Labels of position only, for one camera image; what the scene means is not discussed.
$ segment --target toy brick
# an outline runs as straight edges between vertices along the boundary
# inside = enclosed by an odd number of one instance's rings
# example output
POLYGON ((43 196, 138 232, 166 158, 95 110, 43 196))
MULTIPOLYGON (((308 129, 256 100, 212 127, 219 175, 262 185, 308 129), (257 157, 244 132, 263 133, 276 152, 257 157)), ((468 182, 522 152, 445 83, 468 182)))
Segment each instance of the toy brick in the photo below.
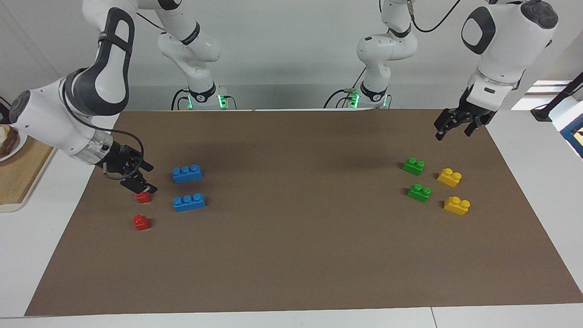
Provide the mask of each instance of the toy brick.
POLYGON ((447 168, 441 171, 441 174, 437 177, 437 181, 447 184, 450 187, 455 187, 458 185, 462 175, 459 172, 454 172, 452 169, 447 168))
POLYGON ((176 183, 185 183, 202 179, 201 167, 193 164, 190 167, 183 166, 182 169, 175 168, 172 170, 172 179, 176 183))
POLYGON ((413 175, 420 175, 425 168, 425 163, 421 160, 416 160, 413 157, 407 158, 405 165, 403 165, 403 171, 409 172, 413 175))
POLYGON ((148 193, 147 191, 144 191, 143 193, 139 193, 136 195, 136 200, 141 204, 149 203, 152 201, 152 194, 148 193))
POLYGON ((173 200, 173 206, 177 212, 196 210, 206 206, 205 197, 198 193, 193 196, 186 195, 184 197, 176 197, 173 200))
POLYGON ((423 188, 420 184, 414 184, 411 186, 411 189, 409 190, 407 196, 411 197, 414 200, 418 200, 422 203, 425 203, 431 196, 431 189, 423 188))
POLYGON ((150 229, 150 220, 143 215, 136 215, 134 217, 134 227, 139 231, 150 229))
POLYGON ((471 204, 467 200, 461 200, 459 197, 453 196, 448 198, 443 208, 449 212, 464 215, 468 212, 470 206, 471 204))

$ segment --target green lego brick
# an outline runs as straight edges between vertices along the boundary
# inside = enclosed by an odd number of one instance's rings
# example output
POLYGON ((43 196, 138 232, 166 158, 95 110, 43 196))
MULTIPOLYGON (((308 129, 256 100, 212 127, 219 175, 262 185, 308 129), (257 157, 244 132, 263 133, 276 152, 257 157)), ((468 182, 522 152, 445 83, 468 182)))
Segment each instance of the green lego brick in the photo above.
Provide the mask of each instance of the green lego brick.
POLYGON ((409 190, 407 196, 425 203, 429 199, 429 196, 431 196, 431 189, 423 188, 419 183, 416 183, 411 186, 411 190, 409 190))
POLYGON ((424 168, 425 163, 421 160, 416 160, 413 157, 407 158, 405 165, 403 165, 403 171, 409 172, 416 176, 420 175, 424 168))

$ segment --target bread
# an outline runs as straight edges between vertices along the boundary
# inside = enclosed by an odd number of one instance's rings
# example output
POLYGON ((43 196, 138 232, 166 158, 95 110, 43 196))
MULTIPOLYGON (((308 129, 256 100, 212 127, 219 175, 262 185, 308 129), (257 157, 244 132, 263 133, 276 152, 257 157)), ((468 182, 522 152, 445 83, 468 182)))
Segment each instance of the bread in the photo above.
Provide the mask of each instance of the bread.
POLYGON ((18 132, 9 125, 0 125, 0 158, 14 149, 17 135, 18 132))

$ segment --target plate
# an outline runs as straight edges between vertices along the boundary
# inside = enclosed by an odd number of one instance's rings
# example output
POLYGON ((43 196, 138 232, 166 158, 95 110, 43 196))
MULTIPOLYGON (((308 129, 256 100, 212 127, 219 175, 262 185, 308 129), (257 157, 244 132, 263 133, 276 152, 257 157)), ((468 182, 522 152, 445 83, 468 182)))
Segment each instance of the plate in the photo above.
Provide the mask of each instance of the plate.
POLYGON ((2 162, 3 160, 7 160, 14 154, 16 154, 22 148, 22 146, 24 146, 26 138, 28 138, 28 135, 26 133, 18 131, 18 135, 16 136, 16 147, 14 147, 14 149, 8 155, 4 156, 3 158, 0 158, 0 162, 2 162))

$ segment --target red lego brick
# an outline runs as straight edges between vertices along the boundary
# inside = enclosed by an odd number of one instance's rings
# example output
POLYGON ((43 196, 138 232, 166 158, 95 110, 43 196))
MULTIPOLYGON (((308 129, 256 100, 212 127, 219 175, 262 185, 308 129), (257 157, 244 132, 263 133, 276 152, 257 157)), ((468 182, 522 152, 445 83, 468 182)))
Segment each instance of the red lego brick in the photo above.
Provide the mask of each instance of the red lego brick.
POLYGON ((148 193, 147 191, 144 191, 143 193, 136 195, 136 200, 142 204, 149 203, 152 201, 152 194, 148 193))
POLYGON ((150 220, 143 215, 136 215, 134 217, 134 227, 139 231, 150 229, 150 220))

